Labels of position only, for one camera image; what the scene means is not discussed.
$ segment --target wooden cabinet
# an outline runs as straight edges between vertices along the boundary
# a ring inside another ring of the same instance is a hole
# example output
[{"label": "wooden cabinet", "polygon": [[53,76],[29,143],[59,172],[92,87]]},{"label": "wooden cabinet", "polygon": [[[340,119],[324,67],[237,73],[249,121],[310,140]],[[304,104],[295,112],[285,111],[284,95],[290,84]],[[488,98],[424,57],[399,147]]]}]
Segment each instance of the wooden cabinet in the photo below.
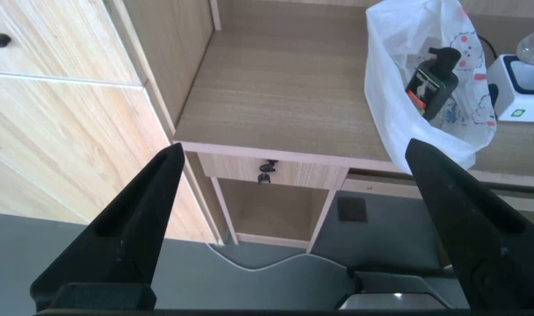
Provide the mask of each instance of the wooden cabinet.
[{"label": "wooden cabinet", "polygon": [[[89,223],[171,144],[212,33],[208,0],[181,4],[0,0],[1,213]],[[221,244],[222,210],[190,161],[166,237]]]},{"label": "wooden cabinet", "polygon": [[58,199],[50,196],[0,159],[0,213],[36,219],[86,224]]},{"label": "wooden cabinet", "polygon": [[101,1],[0,0],[0,73],[141,84]]},{"label": "wooden cabinet", "polygon": [[[377,2],[215,1],[221,32],[211,38],[175,140],[198,153],[235,242],[309,251],[336,190],[419,194],[386,153],[364,95],[366,7]],[[498,52],[513,54],[534,30],[534,5],[463,3]],[[277,171],[271,184],[258,185],[266,159],[279,161]],[[534,212],[534,125],[501,122],[476,159],[471,174]],[[347,170],[364,178],[345,180]]]},{"label": "wooden cabinet", "polygon": [[0,158],[87,221],[167,145],[143,88],[0,76]]}]

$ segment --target open shelf compartment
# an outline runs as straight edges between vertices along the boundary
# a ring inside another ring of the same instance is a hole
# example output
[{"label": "open shelf compartment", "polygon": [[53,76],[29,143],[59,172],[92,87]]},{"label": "open shelf compartment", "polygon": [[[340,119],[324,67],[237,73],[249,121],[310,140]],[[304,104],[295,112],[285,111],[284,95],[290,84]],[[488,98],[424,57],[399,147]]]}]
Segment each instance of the open shelf compartment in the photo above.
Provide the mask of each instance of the open shelf compartment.
[{"label": "open shelf compartment", "polygon": [[308,248],[329,190],[218,179],[238,241]]}]

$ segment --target cabinet door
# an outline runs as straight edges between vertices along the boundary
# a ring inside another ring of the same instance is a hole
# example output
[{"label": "cabinet door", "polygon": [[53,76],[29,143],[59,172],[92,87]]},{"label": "cabinet door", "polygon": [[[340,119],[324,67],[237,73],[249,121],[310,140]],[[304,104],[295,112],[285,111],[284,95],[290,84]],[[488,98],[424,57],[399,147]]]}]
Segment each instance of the cabinet door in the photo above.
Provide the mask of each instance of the cabinet door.
[{"label": "cabinet door", "polygon": [[0,0],[0,73],[140,85],[102,1]]},{"label": "cabinet door", "polygon": [[0,160],[0,213],[85,224],[80,216]]},{"label": "cabinet door", "polygon": [[[0,75],[0,159],[87,221],[168,145],[143,88]],[[214,242],[180,187],[170,236]]]}]

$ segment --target desk surface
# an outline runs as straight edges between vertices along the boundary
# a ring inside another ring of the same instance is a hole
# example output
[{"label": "desk surface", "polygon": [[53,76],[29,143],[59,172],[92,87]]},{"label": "desk surface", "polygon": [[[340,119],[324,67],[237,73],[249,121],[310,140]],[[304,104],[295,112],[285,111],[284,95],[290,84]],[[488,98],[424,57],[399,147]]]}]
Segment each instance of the desk surface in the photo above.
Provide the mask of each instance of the desk surface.
[{"label": "desk surface", "polygon": [[[254,148],[251,155],[295,153],[397,172],[364,97],[364,8],[238,4],[220,2],[222,31],[213,35],[175,139],[188,150]],[[533,19],[473,21],[498,53],[534,29]],[[482,181],[534,186],[534,124],[501,122],[476,159]]]}]

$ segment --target bottle label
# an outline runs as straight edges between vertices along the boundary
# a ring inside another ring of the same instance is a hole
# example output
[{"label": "bottle label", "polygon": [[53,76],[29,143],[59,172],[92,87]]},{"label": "bottle label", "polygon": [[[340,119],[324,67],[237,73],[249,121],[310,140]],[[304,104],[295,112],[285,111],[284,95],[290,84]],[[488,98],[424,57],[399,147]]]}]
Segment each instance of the bottle label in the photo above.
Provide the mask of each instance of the bottle label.
[{"label": "bottle label", "polygon": [[433,79],[431,79],[421,69],[415,71],[414,76],[408,83],[406,91],[415,108],[420,114],[425,113],[425,109],[438,92],[440,86]]}]

